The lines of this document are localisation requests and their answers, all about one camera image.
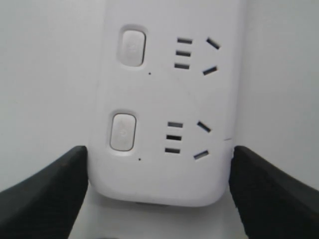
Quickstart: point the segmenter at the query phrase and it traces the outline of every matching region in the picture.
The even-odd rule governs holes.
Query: white wall
[[[103,0],[0,1],[0,190],[87,144]],[[319,2],[248,1],[236,127],[246,145],[319,189]],[[242,239],[226,193],[200,209],[154,208],[89,188],[72,239]]]

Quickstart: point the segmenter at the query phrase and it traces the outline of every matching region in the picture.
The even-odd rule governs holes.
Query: slot
[[[216,48],[217,50],[219,50],[220,45],[219,45],[219,44],[217,44],[215,41],[213,41],[213,40],[212,40],[212,39],[210,39],[210,38],[208,38],[206,41],[207,41],[207,42],[208,42],[208,44],[210,44],[212,47],[214,47],[214,48]]]
[[[191,56],[191,52],[189,51],[176,51],[176,56],[187,56],[190,57]]]
[[[183,124],[182,123],[177,123],[177,122],[168,122],[167,126],[176,127],[176,128],[183,128]]]
[[[185,69],[185,70],[188,70],[188,69],[189,69],[189,65],[187,65],[187,64],[180,64],[180,63],[175,63],[174,67],[175,67],[175,68],[179,68],[179,69]]]
[[[165,148],[166,153],[180,153],[180,149],[178,148]]]
[[[202,122],[199,121],[197,125],[205,130],[207,133],[211,132],[211,129],[208,126],[204,125]]]
[[[206,151],[204,151],[204,152],[201,152],[201,153],[195,155],[195,156],[194,156],[194,159],[195,159],[195,160],[198,160],[198,159],[200,159],[200,158],[202,158],[202,157],[205,157],[205,156],[207,156],[207,155],[209,155],[209,152],[206,150]]]
[[[214,66],[214,67],[212,67],[212,68],[209,68],[209,69],[207,69],[207,70],[204,70],[203,71],[203,75],[204,76],[206,76],[206,75],[208,75],[208,74],[210,74],[210,73],[213,73],[213,72],[215,72],[215,71],[217,71],[218,69],[217,69],[217,66]]]
[[[181,141],[181,136],[177,136],[177,135],[166,135],[166,139]]]
[[[192,44],[193,40],[192,39],[187,39],[187,38],[177,38],[178,43],[184,43],[184,44]]]

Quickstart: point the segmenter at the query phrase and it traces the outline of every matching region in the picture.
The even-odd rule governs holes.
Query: electrical outlet
[[[243,5],[112,3],[89,142],[89,179],[98,192],[188,207],[222,196],[232,156]]]

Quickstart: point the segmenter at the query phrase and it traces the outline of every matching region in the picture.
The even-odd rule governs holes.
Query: power switch
[[[136,118],[128,114],[117,114],[113,118],[111,147],[118,151],[130,151],[134,145]]]
[[[120,45],[120,61],[127,66],[140,66],[144,60],[145,34],[127,30],[123,33]]]

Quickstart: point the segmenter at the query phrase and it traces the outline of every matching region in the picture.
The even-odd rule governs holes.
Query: power strip
[[[198,207],[228,185],[242,0],[110,0],[89,179],[119,200]]]

